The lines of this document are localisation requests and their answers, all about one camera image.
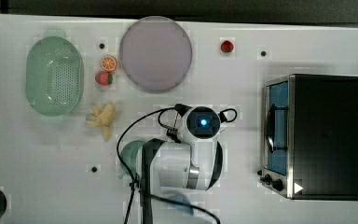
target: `black knob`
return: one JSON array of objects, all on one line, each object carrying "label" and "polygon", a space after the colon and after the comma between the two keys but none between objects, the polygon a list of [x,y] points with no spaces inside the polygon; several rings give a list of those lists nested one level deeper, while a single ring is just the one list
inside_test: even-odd
[{"label": "black knob", "polygon": [[272,178],[270,175],[265,175],[264,177],[260,177],[260,180],[269,185],[271,183]]},{"label": "black knob", "polygon": [[271,185],[273,188],[275,188],[277,191],[283,190],[283,182],[280,179],[271,181]]}]

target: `white table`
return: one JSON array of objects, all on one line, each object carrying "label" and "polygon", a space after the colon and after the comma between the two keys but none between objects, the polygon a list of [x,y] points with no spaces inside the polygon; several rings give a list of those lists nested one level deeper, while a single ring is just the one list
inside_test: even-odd
[{"label": "white table", "polygon": [[[262,187],[256,175],[263,83],[293,73],[358,75],[358,29],[179,22],[194,50],[184,83],[164,94],[147,94],[119,69],[117,83],[100,88],[93,80],[99,61],[106,54],[117,56],[133,22],[0,15],[0,188],[9,198],[0,222],[122,223],[130,189],[128,180],[117,178],[118,136],[141,115],[182,103],[230,105],[240,112],[220,137],[226,164],[217,186],[192,191],[192,203],[212,210],[224,224],[358,223],[358,202],[288,201]],[[63,29],[85,64],[81,102],[61,120],[41,117],[25,97],[27,54],[48,28]],[[235,38],[229,56],[219,52],[224,37]],[[98,48],[101,42],[105,49]],[[114,135],[105,143],[85,117],[92,104],[109,101],[118,112]],[[163,134],[148,119],[126,141]],[[90,171],[94,165],[100,168],[96,174]]]}]

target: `black cable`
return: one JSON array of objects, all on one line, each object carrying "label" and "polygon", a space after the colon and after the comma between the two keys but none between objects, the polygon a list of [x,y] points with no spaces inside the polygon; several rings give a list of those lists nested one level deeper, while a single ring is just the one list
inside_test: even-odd
[{"label": "black cable", "polygon": [[224,113],[224,112],[228,112],[228,111],[234,112],[235,116],[234,116],[234,119],[226,120],[226,123],[230,123],[230,122],[234,121],[237,118],[237,115],[238,115],[237,110],[235,110],[234,108],[229,108],[229,109],[222,110],[222,111],[220,111],[220,113]]},{"label": "black cable", "polygon": [[131,210],[131,205],[132,205],[133,195],[134,194],[135,194],[135,188],[131,187],[131,196],[130,196],[129,205],[127,206],[126,219],[124,220],[124,223],[127,223],[129,221],[130,210]]},{"label": "black cable", "polygon": [[159,113],[159,115],[158,115],[158,124],[159,124],[161,127],[163,127],[163,128],[166,128],[166,129],[169,129],[169,130],[173,131],[173,130],[174,130],[173,127],[170,127],[170,126],[168,126],[168,125],[166,125],[166,124],[163,124],[163,123],[161,122],[161,116],[162,116],[162,114],[164,114],[165,111],[162,111],[161,113]]},{"label": "black cable", "polygon": [[169,107],[169,108],[164,108],[164,109],[160,109],[160,110],[156,110],[152,113],[149,113],[149,114],[146,114],[144,116],[142,116],[141,118],[137,119],[136,121],[134,121],[127,129],[126,131],[124,131],[124,133],[120,136],[120,138],[118,138],[118,141],[117,141],[117,146],[116,146],[116,153],[117,153],[117,156],[118,156],[118,159],[120,160],[120,162],[124,165],[124,167],[126,168],[126,170],[128,171],[128,173],[130,174],[131,176],[131,180],[132,180],[132,183],[131,183],[131,197],[130,197],[130,202],[129,202],[129,205],[127,207],[127,213],[126,213],[126,218],[124,220],[124,224],[127,224],[128,222],[128,219],[129,219],[129,215],[130,215],[130,210],[131,210],[131,204],[132,204],[132,200],[133,200],[133,194],[135,192],[135,184],[137,182],[137,179],[135,178],[135,175],[132,173],[130,167],[127,165],[126,162],[124,162],[123,158],[121,158],[121,155],[120,155],[120,152],[119,152],[119,147],[120,147],[120,142],[121,140],[123,139],[124,135],[130,130],[130,128],[132,128],[136,123],[138,123],[140,120],[142,119],[145,119],[146,117],[149,117],[151,115],[154,115],[154,114],[157,114],[159,112],[164,112],[166,110],[170,110],[170,109],[173,109],[173,107]]},{"label": "black cable", "polygon": [[204,209],[204,208],[201,208],[201,207],[198,207],[196,205],[193,205],[193,204],[188,204],[188,203],[181,203],[181,202],[177,202],[177,201],[173,201],[173,200],[169,200],[169,199],[166,199],[166,198],[161,198],[159,196],[156,196],[154,194],[146,194],[146,196],[149,196],[150,198],[152,199],[155,199],[155,200],[158,200],[158,201],[161,201],[161,202],[164,202],[164,203],[174,203],[174,204],[177,204],[177,205],[181,205],[181,206],[185,206],[185,207],[189,207],[189,208],[194,208],[194,209],[197,209],[197,210],[200,210],[201,212],[205,213],[205,214],[208,214],[209,216],[211,216],[217,224],[220,224],[220,220],[217,216],[215,216],[213,213],[209,212],[208,210]]}]

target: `green basket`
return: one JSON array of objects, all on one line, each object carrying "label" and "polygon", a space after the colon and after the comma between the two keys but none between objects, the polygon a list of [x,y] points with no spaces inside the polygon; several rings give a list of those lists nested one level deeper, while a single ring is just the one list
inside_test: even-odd
[{"label": "green basket", "polygon": [[47,31],[27,58],[25,93],[31,107],[42,115],[71,111],[83,93],[83,62],[77,49],[61,31]]}]

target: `orange slice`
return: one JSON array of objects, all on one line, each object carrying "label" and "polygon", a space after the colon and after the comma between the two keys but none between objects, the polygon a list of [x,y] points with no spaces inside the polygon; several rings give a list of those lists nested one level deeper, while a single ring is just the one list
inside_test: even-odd
[{"label": "orange slice", "polygon": [[112,56],[106,56],[103,58],[103,60],[101,61],[101,67],[103,68],[103,70],[105,70],[106,72],[113,72],[115,71],[116,67],[117,67],[117,60],[116,58],[112,57]]}]

